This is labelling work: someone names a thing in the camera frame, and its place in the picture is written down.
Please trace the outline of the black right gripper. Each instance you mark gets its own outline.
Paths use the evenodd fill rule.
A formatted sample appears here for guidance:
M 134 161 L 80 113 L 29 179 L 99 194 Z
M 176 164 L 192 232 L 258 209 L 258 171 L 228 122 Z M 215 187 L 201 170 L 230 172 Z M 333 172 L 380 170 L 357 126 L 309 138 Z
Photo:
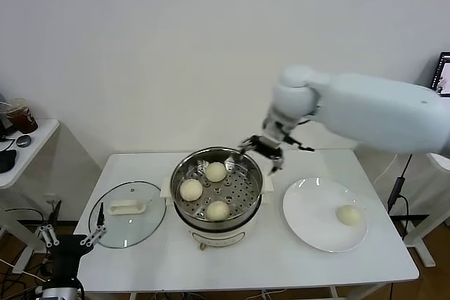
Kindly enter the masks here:
M 280 143 L 266 137 L 252 135 L 240 142 L 238 146 L 240 154 L 253 151 L 271 160 L 269 175 L 275 174 L 283 168 L 284 158 Z

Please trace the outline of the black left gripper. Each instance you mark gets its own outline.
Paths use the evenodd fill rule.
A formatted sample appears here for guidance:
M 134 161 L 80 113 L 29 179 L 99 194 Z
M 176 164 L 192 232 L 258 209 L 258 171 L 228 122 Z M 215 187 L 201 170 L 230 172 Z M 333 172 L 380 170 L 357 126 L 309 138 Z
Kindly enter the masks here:
M 47 220 L 39 227 L 39 234 L 53 257 L 52 278 L 76 278 L 81 258 L 107 233 L 104 203 L 100 203 L 96 226 L 88 235 L 60 235 L 55 226 L 58 222 L 61 201 L 53 206 Z

